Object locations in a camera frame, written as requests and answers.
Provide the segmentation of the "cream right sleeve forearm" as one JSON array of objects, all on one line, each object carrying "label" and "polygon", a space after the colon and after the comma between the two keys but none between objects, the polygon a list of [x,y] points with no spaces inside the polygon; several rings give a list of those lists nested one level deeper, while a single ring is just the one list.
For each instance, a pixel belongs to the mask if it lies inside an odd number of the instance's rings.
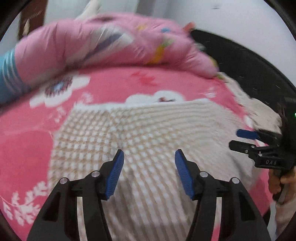
[{"label": "cream right sleeve forearm", "polygon": [[283,230],[287,227],[296,210],[295,197],[284,204],[276,202],[276,235],[280,236]]}]

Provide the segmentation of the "person's right hand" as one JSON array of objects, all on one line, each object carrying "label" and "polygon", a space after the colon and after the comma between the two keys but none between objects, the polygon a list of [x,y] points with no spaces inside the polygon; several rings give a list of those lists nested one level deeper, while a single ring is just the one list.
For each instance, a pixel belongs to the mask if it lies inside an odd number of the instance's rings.
[{"label": "person's right hand", "polygon": [[271,194],[278,194],[281,191],[280,185],[288,186],[285,198],[280,201],[281,204],[286,204],[295,198],[295,167],[281,178],[275,175],[274,170],[269,170],[268,188]]}]

